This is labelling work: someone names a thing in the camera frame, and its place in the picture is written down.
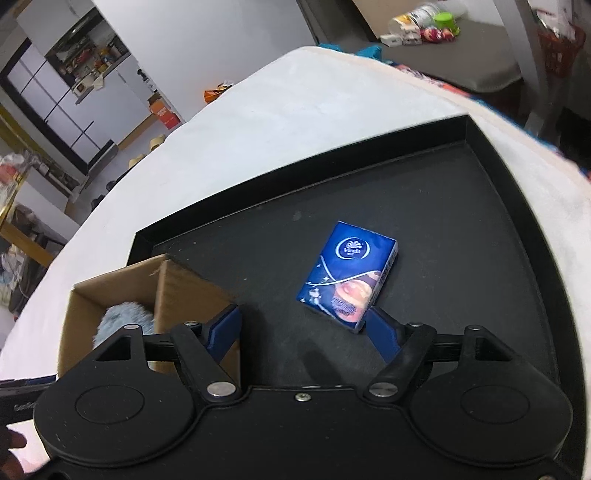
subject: metal bolt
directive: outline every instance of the metal bolt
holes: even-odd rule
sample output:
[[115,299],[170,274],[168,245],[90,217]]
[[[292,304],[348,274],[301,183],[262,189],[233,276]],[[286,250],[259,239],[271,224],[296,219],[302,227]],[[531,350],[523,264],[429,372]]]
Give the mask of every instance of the metal bolt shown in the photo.
[[310,401],[312,400],[312,395],[309,393],[300,392],[295,394],[295,399],[297,401]]
[[398,393],[398,387],[393,383],[378,382],[369,387],[369,393],[371,393],[374,397],[391,397],[392,395],[396,395]]
[[230,382],[213,382],[207,386],[207,393],[212,397],[227,397],[236,391],[236,385]]

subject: blue tissue pack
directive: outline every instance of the blue tissue pack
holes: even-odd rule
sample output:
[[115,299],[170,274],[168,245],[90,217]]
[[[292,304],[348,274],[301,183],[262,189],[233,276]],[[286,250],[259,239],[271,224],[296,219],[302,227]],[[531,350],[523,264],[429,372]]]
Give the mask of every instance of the blue tissue pack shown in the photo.
[[358,332],[397,254],[393,238],[339,222],[297,299]]

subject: white tablecloth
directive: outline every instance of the white tablecloth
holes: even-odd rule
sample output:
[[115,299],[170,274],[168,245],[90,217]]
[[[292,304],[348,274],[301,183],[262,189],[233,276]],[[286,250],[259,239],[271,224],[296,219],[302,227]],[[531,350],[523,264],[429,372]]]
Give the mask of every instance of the white tablecloth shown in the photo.
[[[375,60],[304,47],[224,93],[107,195],[28,302],[0,355],[0,378],[56,372],[70,289],[125,266],[136,231],[292,162],[466,112],[508,165],[548,239],[590,365],[591,187],[576,167],[469,99]],[[589,384],[588,369],[586,378]],[[32,422],[18,430],[29,438],[18,456],[28,469],[40,465],[46,454]]]

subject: red basket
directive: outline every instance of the red basket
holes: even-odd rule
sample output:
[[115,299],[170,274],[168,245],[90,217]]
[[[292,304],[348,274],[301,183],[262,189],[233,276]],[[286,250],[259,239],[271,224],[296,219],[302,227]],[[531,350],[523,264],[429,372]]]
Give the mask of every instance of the red basket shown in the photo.
[[585,31],[576,25],[571,25],[574,28],[574,42],[568,38],[558,38],[545,28],[538,29],[546,70],[560,78],[570,75],[577,53],[585,43]]

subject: brown cardboard box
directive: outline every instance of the brown cardboard box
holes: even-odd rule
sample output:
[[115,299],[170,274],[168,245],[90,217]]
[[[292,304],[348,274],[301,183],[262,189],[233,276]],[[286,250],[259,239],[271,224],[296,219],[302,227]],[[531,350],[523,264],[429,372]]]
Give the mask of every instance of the brown cardboard box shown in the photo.
[[[136,301],[154,312],[154,330],[195,320],[207,323],[231,304],[220,287],[181,267],[166,255],[121,268],[74,285],[61,333],[57,364],[64,375],[92,350],[105,310],[125,301]],[[220,365],[239,383],[239,347],[236,342]],[[169,372],[169,364],[156,362],[156,370]]]
[[420,0],[353,0],[376,37],[388,33],[392,17],[410,12]]

